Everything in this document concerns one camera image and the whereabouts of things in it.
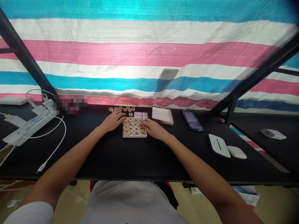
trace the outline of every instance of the desk surface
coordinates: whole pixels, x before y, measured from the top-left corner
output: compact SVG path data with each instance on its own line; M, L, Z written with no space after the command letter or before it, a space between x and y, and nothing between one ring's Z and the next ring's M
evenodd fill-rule
M289 171L299 172L299 116L234 113L232 125ZM268 138L260 130L277 130L287 138Z
M64 117L67 125L65 139L49 160L44 171L96 128L110 114L108 108L109 106L105 105L88 105L86 114L66 115ZM1 112L18 115L25 120L35 117L31 109L28 104L0 106ZM147 112L151 117L151 108L137 107L136 111ZM205 132L200 133L188 128L181 110L172 110L172 114L174 125L161 124L161 126L175 135L179 141L201 157L229 183L293 186L292 183L297 181L290 174L280 172L217 117L206 119L202 115L199 116L198 118L205 129ZM47 133L58 122L58 119L53 119L35 136ZM0 137L3 138L15 130L15 127L1 120L0 130ZM64 126L60 125L51 134L28 140L16 148L0 168L0 178L38 179L42 173L36 174L37 169L56 148L63 132ZM228 159L215 154L210 149L208 134L223 138L227 145L241 148L248 159L241 160L234 157ZM147 138L122 138L121 126L100 139L76 178L191 181L176 156L165 144L151 136Z

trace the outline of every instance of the person's left hand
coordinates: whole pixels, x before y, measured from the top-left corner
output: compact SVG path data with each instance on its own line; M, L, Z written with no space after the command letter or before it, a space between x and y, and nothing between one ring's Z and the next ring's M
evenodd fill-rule
M126 117L120 118L121 116L124 115L126 114L120 111L112 112L112 114L107 116L106 119L101 123L99 128L101 128L105 133L109 131L113 131L126 119Z

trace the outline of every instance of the white shirt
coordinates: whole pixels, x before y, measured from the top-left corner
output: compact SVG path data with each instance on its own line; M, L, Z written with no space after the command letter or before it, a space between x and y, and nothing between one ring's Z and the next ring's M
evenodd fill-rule
M53 208L32 202L14 211L4 224L50 224ZM181 224L187 221L151 182L98 181L88 199L80 224Z

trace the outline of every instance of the white plastic bag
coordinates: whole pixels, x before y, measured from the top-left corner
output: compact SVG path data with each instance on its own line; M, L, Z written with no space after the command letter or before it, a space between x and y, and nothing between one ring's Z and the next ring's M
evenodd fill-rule
M252 209L254 209L259 201L260 194L256 191L255 186L233 186L238 194ZM203 195L198 188L191 188L193 195Z

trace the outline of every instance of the floor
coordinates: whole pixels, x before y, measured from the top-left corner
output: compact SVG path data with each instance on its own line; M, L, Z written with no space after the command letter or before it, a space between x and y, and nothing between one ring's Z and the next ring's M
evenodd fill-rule
M204 196L192 195L190 189L184 189L181 183L170 183L179 202L178 211L190 224L221 223L215 209ZM257 186L261 194L255 213L265 224L294 223L299 211L299 196L291 189L281 186ZM0 201L0 223L14 211L6 208L13 199L24 197L29 190L11 191ZM68 186L58 201L53 224L79 223L86 211L90 194L89 181L80 180L76 186Z

